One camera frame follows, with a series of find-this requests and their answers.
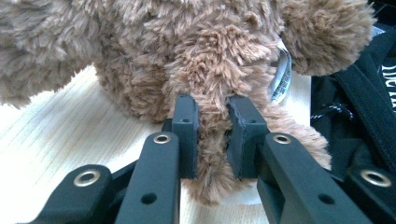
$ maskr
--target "black bag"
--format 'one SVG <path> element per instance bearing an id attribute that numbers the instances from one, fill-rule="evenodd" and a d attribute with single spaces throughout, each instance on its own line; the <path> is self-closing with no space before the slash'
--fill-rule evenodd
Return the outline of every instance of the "black bag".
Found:
<path id="1" fill-rule="evenodd" d="M 396 175 L 396 30 L 312 86 L 311 125 L 329 140 L 332 173 L 344 179 L 348 168 L 364 165 Z"/>

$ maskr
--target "screw hole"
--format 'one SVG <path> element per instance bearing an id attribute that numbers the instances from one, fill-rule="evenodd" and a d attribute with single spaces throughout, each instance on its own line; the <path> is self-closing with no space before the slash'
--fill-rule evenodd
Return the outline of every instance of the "screw hole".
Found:
<path id="1" fill-rule="evenodd" d="M 319 194 L 318 197 L 323 203 L 326 203 L 326 204 L 334 204 L 335 203 L 334 199 L 327 194 Z"/>
<path id="2" fill-rule="evenodd" d="M 74 184 L 77 187 L 87 187 L 95 183 L 100 177 L 100 173 L 96 170 L 87 170 L 76 176 Z"/>
<path id="3" fill-rule="evenodd" d="M 90 181 L 90 180 L 93 180 L 94 178 L 95 178 L 95 175 L 89 173 L 89 174 L 82 175 L 80 180 L 81 181 Z"/>
<path id="4" fill-rule="evenodd" d="M 279 144 L 289 144 L 291 140 L 285 135 L 275 135 L 273 139 L 278 142 Z"/>
<path id="5" fill-rule="evenodd" d="M 382 188 L 387 188 L 392 185 L 392 182 L 389 180 L 389 178 L 377 171 L 363 170 L 361 171 L 361 177 L 370 184 Z"/>
<path id="6" fill-rule="evenodd" d="M 141 201 L 143 204 L 155 203 L 155 201 L 157 201 L 157 195 L 155 193 L 145 194 L 145 195 L 143 195 Z"/>
<path id="7" fill-rule="evenodd" d="M 171 140 L 171 136 L 166 134 L 160 134 L 154 138 L 154 142 L 157 144 L 165 144 Z"/>

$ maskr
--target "fluffy fur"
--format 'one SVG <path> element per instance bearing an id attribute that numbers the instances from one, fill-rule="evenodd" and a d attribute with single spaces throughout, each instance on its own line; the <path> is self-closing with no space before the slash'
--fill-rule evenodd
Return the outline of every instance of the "fluffy fur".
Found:
<path id="1" fill-rule="evenodd" d="M 0 102 L 58 90 L 94 63 L 125 111 L 161 122 L 178 94 L 200 106 L 198 178 L 190 195 L 217 204 L 244 184 L 227 162 L 226 98 L 250 97 L 272 132 L 297 137 L 330 169 L 326 140 L 270 102 L 281 35 L 294 68 L 330 74 L 353 63 L 374 20 L 364 0 L 0 0 Z"/>

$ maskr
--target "wooden surface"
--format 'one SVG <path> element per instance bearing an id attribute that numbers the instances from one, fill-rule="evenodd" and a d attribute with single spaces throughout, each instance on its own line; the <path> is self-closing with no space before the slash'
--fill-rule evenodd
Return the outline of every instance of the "wooden surface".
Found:
<path id="1" fill-rule="evenodd" d="M 124 116 L 99 86 L 94 69 L 20 110 L 0 106 L 0 223 L 33 220 L 67 173 L 85 164 L 111 172 L 138 159 L 161 125 Z M 309 77 L 294 76 L 285 107 L 309 123 Z M 182 190 L 180 223 L 267 223 L 260 204 L 205 208 Z"/>

